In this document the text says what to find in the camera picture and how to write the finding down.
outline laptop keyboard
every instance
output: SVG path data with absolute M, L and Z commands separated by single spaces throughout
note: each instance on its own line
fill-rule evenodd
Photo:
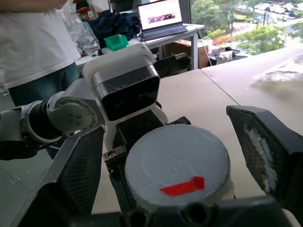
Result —
M 182 28 L 183 28 L 182 25 L 176 26 L 176 27 L 169 27 L 169 28 L 161 29 L 161 30 L 154 31 L 154 32 L 144 33 L 144 36 L 156 35 L 156 34 L 159 34 L 159 33 L 170 32 L 170 31 L 177 30 L 177 29 L 182 29 Z

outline green container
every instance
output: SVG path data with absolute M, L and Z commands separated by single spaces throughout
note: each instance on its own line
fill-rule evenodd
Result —
M 125 48 L 128 45 L 128 41 L 125 35 L 114 35 L 104 39 L 106 46 L 111 51 L 117 51 Z

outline white t-shirt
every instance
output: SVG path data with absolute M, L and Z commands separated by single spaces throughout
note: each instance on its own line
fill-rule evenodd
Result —
M 71 65 L 80 57 L 57 11 L 0 13 L 0 70 L 6 88 Z

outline red tape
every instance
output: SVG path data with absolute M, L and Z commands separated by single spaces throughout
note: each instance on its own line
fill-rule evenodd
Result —
M 170 187 L 161 188 L 160 191 L 164 192 L 168 196 L 174 197 L 178 195 L 187 194 L 197 190 L 204 189 L 205 180 L 201 176 L 194 176 L 191 181 L 179 183 Z

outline laptop screen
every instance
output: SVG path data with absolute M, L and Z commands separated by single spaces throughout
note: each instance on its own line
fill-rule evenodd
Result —
M 165 0 L 138 6 L 142 30 L 182 22 L 179 0 Z

